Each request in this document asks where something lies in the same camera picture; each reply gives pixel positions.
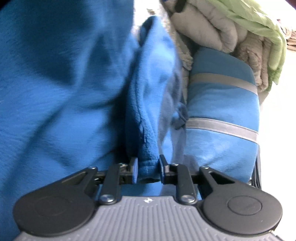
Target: white floor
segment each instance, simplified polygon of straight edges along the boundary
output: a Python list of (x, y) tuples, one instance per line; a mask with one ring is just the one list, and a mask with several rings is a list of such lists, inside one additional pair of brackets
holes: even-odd
[(288, 51), (279, 85), (261, 95), (259, 142), (262, 188), (283, 206), (276, 234), (296, 240), (296, 52)]

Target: black plastic bracket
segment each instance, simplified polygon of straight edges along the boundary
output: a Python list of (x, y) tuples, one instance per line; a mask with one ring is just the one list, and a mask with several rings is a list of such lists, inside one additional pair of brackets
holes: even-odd
[(20, 198), (13, 210), (19, 229), (41, 237), (79, 229), (95, 211), (90, 196), (96, 189), (96, 173), (96, 167), (86, 168)]
[(210, 167), (199, 174), (200, 211), (213, 226), (238, 235), (275, 230), (283, 214), (276, 198)]

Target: ribbed gray surface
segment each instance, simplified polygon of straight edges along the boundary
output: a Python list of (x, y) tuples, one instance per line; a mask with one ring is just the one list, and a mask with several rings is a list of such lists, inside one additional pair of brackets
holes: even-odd
[(173, 197), (122, 197), (114, 205), (101, 206), (80, 230), (57, 238), (22, 233), (15, 241), (280, 241), (274, 234), (234, 237), (215, 230), (196, 208)]

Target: folded blanket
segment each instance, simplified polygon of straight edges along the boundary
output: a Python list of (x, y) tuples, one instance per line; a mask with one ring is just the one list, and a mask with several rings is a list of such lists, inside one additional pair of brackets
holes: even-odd
[(185, 154), (248, 182), (257, 156), (259, 100), (251, 68), (205, 47), (189, 78)]
[[(132, 0), (15, 0), (0, 10), (0, 240), (17, 235), (12, 207), (27, 192), (128, 155), (139, 180), (158, 179), (160, 153), (182, 156), (174, 44), (157, 17), (137, 42), (132, 21)], [(161, 183), (126, 189), (157, 195)]]
[[(264, 12), (256, 0), (208, 0), (222, 14), (232, 19), (248, 31), (268, 38), (272, 43), (268, 59), (270, 85), (278, 84), (285, 61), (287, 43), (276, 19)], [(195, 5), (199, 0), (188, 0)]]
[(287, 48), (296, 50), (296, 30), (292, 30), (290, 38), (287, 40)]
[(268, 58), (271, 50), (271, 42), (261, 36), (248, 33), (247, 38), (239, 44), (234, 56), (248, 64), (255, 77), (258, 92), (262, 92), (269, 86), (268, 82)]
[(176, 0), (163, 4), (173, 13), (170, 19), (176, 30), (197, 44), (225, 53), (234, 51), (238, 38), (234, 22), (211, 3), (203, 0), (195, 6), (186, 4), (181, 13), (174, 10)]

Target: blue fleece blanket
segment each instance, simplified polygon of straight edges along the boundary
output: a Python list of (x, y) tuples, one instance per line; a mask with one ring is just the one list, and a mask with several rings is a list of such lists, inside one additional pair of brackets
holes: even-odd
[[(203, 79), (207, 76), (204, 73), (214, 79)], [(196, 76), (200, 77), (197, 82), (193, 81)], [(189, 78), (189, 120), (214, 119), (258, 131), (258, 96), (249, 90), (219, 83), (219, 78), (224, 76), (243, 81), (256, 90), (253, 72), (247, 64), (231, 55), (201, 47), (194, 56)], [(187, 128), (186, 155), (195, 157), (200, 166), (211, 166), (243, 182), (248, 182), (252, 175), (257, 149), (254, 141), (202, 128)]]
[(159, 154), (183, 156), (173, 42), (157, 17), (136, 41), (132, 21), (132, 0), (12, 0), (0, 10), (0, 240), (17, 235), (12, 208), (27, 192), (131, 156), (139, 180), (158, 179)]

